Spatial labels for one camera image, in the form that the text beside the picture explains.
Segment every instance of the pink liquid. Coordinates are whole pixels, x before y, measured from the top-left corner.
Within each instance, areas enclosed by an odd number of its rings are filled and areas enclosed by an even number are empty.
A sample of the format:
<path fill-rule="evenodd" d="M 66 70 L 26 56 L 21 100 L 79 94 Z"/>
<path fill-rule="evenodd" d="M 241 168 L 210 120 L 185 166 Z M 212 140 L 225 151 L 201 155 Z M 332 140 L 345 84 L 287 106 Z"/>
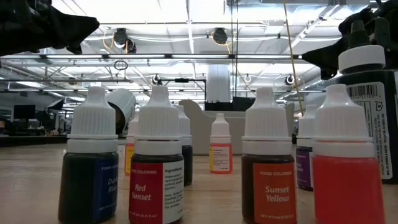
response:
<path fill-rule="evenodd" d="M 318 224 L 384 224 L 376 158 L 313 157 Z"/>

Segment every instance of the wooden table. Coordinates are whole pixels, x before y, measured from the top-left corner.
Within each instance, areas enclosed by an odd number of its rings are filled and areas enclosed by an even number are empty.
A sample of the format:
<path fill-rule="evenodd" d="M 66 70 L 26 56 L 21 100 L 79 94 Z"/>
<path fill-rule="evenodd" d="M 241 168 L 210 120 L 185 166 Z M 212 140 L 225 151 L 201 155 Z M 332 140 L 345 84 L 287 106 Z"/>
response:
<path fill-rule="evenodd" d="M 58 197 L 65 144 L 0 148 L 0 218 L 5 224 L 58 223 Z M 120 158 L 118 208 L 106 223 L 129 223 L 129 178 Z M 193 185 L 185 188 L 183 223 L 243 223 L 241 160 L 230 175 L 210 174 L 208 157 L 196 156 Z M 386 223 L 398 223 L 398 185 L 384 185 Z M 298 189 L 298 224 L 315 224 L 313 193 Z"/>

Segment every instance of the black bottle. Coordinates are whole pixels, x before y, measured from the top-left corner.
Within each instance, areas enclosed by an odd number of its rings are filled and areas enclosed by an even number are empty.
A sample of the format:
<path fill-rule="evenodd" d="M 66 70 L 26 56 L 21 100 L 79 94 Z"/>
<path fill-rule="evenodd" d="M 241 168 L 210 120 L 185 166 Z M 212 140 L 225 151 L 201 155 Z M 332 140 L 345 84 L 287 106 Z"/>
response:
<path fill-rule="evenodd" d="M 383 184 L 398 184 L 397 76 L 382 70 L 385 65 L 384 48 L 370 45 L 363 22 L 354 22 L 349 49 L 339 56 L 343 76 L 336 82 L 347 85 L 351 99 L 365 109 Z"/>
<path fill-rule="evenodd" d="M 130 223 L 176 223 L 183 216 L 184 158 L 178 109 L 165 86 L 141 107 L 131 162 Z"/>
<path fill-rule="evenodd" d="M 86 101 L 75 108 L 63 157 L 58 207 L 61 223 L 99 223 L 114 215 L 119 163 L 114 121 L 105 89 L 90 87 Z"/>
<path fill-rule="evenodd" d="M 246 111 L 242 155 L 242 215 L 246 223 L 296 223 L 294 158 L 286 112 L 272 88 L 257 89 Z"/>
<path fill-rule="evenodd" d="M 180 134 L 182 143 L 182 156 L 184 157 L 184 187 L 192 184 L 193 174 L 193 149 L 192 136 L 190 134 L 190 120 L 184 113 L 184 106 L 175 106 L 178 109 L 180 119 Z"/>

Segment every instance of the food coloring bottle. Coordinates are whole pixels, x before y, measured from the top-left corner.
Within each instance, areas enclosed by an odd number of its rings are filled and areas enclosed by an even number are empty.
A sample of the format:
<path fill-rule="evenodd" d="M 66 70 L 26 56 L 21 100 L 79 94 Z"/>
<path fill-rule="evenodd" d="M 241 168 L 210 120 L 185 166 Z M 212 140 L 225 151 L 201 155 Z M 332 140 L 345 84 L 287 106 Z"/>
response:
<path fill-rule="evenodd" d="M 180 134 L 182 142 L 182 156 L 184 157 L 184 186 L 192 184 L 193 151 L 190 120 L 184 113 L 184 106 L 175 106 L 180 119 Z"/>
<path fill-rule="evenodd" d="M 183 215 L 184 159 L 178 109 L 165 86 L 141 107 L 131 162 L 130 223 L 167 224 Z"/>
<path fill-rule="evenodd" d="M 343 76 L 337 83 L 348 87 L 351 99 L 362 106 L 384 184 L 398 184 L 398 76 L 386 65 L 384 48 L 370 45 L 362 21 L 351 26 L 349 49 L 339 56 Z"/>
<path fill-rule="evenodd" d="M 246 223 L 296 224 L 292 138 L 286 111 L 272 88 L 257 89 L 246 111 L 242 155 L 242 214 Z"/>
<path fill-rule="evenodd" d="M 328 86 L 315 112 L 315 216 L 321 224 L 384 224 L 379 163 L 365 112 L 346 88 Z"/>
<path fill-rule="evenodd" d="M 134 119 L 129 122 L 129 132 L 126 137 L 126 150 L 124 153 L 124 174 L 130 176 L 131 157 L 134 155 L 134 136 L 138 130 L 139 114 L 136 113 Z"/>
<path fill-rule="evenodd" d="M 232 173 L 231 135 L 223 113 L 218 113 L 211 125 L 209 163 L 210 172 L 214 174 Z"/>
<path fill-rule="evenodd" d="M 110 219 L 118 196 L 115 110 L 105 89 L 89 87 L 74 110 L 67 153 L 63 157 L 58 219 L 61 223 L 98 223 Z"/>
<path fill-rule="evenodd" d="M 297 185 L 304 190 L 313 190 L 312 139 L 316 105 L 307 105 L 304 117 L 298 121 L 296 149 Z"/>

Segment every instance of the barcode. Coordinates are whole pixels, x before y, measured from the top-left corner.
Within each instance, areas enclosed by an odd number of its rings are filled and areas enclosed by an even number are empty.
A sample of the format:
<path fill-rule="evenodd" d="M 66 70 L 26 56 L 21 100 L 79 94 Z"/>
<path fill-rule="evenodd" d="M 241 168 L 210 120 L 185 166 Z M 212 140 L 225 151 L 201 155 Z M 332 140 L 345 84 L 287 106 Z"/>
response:
<path fill-rule="evenodd" d="M 352 98 L 375 97 L 379 95 L 377 85 L 348 87 L 348 94 Z"/>

